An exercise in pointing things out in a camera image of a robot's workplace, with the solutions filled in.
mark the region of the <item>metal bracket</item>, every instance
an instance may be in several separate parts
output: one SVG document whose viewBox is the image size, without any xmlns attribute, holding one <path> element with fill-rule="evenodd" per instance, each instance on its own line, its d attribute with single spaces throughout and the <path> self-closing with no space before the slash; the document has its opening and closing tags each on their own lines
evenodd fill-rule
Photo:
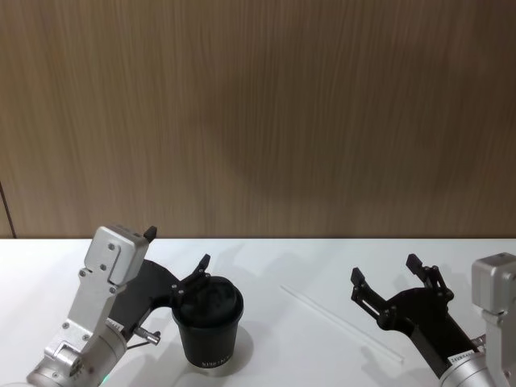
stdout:
<svg viewBox="0 0 516 387">
<path fill-rule="evenodd" d="M 161 336 L 155 335 L 154 333 L 151 333 L 142 327 L 137 327 L 135 329 L 135 335 L 137 335 L 138 337 L 141 337 L 147 343 L 152 344 L 152 345 L 158 345 L 161 341 Z"/>
<path fill-rule="evenodd" d="M 170 302 L 172 308 L 181 307 L 188 294 L 195 293 L 209 282 L 210 274 L 206 273 L 206 269 L 210 264 L 210 258 L 208 254 L 205 254 L 193 272 L 181 281 L 174 277 L 176 283 L 172 284 Z"/>
<path fill-rule="evenodd" d="M 149 229 L 156 236 L 156 228 Z M 151 238 L 121 226 L 99 227 L 79 271 L 81 284 L 69 316 L 45 348 L 62 372 L 72 375 L 97 339 L 120 292 L 138 275 Z"/>
<path fill-rule="evenodd" d="M 486 321 L 486 364 L 497 387 L 516 387 L 516 256 L 501 253 L 472 266 L 472 300 Z"/>
</svg>

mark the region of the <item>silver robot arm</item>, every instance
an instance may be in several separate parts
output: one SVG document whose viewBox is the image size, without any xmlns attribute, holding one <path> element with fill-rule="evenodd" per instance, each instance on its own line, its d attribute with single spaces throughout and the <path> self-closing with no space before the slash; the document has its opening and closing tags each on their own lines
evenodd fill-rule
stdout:
<svg viewBox="0 0 516 387">
<path fill-rule="evenodd" d="M 443 387 L 516 387 L 516 256 L 503 252 L 472 266 L 472 301 L 486 322 L 484 353 L 454 364 Z"/>
<path fill-rule="evenodd" d="M 68 317 L 44 350 L 44 358 L 28 375 L 36 387 L 96 387 L 127 350 L 115 322 L 108 319 L 116 297 L 134 279 L 149 243 L 151 227 L 139 235 L 121 226 L 100 227 L 89 246 L 81 284 Z"/>
</svg>

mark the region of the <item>label on robot arm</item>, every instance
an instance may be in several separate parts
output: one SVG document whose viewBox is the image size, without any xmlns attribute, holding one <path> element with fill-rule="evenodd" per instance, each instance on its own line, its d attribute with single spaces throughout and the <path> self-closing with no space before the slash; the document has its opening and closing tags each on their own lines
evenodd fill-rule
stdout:
<svg viewBox="0 0 516 387">
<path fill-rule="evenodd" d="M 116 322 L 115 320 L 111 319 L 111 318 L 107 318 L 107 322 L 109 324 L 111 324 L 118 332 L 121 332 L 122 329 L 123 329 L 123 325 L 120 324 L 119 322 Z"/>
<path fill-rule="evenodd" d="M 466 351 L 466 352 L 462 352 L 462 353 L 457 353 L 456 355 L 454 356 L 450 356 L 448 357 L 448 361 L 452 364 L 455 364 L 459 361 L 461 361 L 462 359 L 465 359 L 466 357 L 470 357 L 471 355 L 473 355 L 475 352 L 472 351 L 472 350 L 469 350 L 469 351 Z"/>
</svg>

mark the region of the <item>wooden wall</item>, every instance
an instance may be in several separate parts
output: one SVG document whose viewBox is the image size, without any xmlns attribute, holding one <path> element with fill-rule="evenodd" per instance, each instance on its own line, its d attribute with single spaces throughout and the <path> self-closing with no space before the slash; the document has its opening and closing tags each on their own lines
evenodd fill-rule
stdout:
<svg viewBox="0 0 516 387">
<path fill-rule="evenodd" d="M 15 231 L 515 236 L 515 42 L 504 1 L 3 0 Z"/>
</svg>

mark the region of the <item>white table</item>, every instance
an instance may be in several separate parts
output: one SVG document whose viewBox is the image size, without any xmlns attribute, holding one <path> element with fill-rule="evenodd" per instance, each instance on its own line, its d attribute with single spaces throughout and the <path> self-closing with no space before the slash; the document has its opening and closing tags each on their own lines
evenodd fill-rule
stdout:
<svg viewBox="0 0 516 387">
<path fill-rule="evenodd" d="M 88 246 L 88 239 L 0 240 L 0 385 L 23 381 L 41 359 L 71 305 Z M 410 340 L 380 330 L 350 300 L 355 266 L 384 298 L 420 286 L 405 267 L 411 252 L 441 268 L 456 295 L 450 313 L 466 333 L 483 333 L 470 300 L 471 264 L 516 253 L 516 240 L 157 239 L 147 259 L 182 278 L 209 253 L 209 273 L 241 290 L 235 355 L 220 368 L 195 368 L 170 311 L 157 310 L 146 328 L 160 330 L 161 343 L 130 350 L 104 386 L 436 386 Z"/>
</svg>

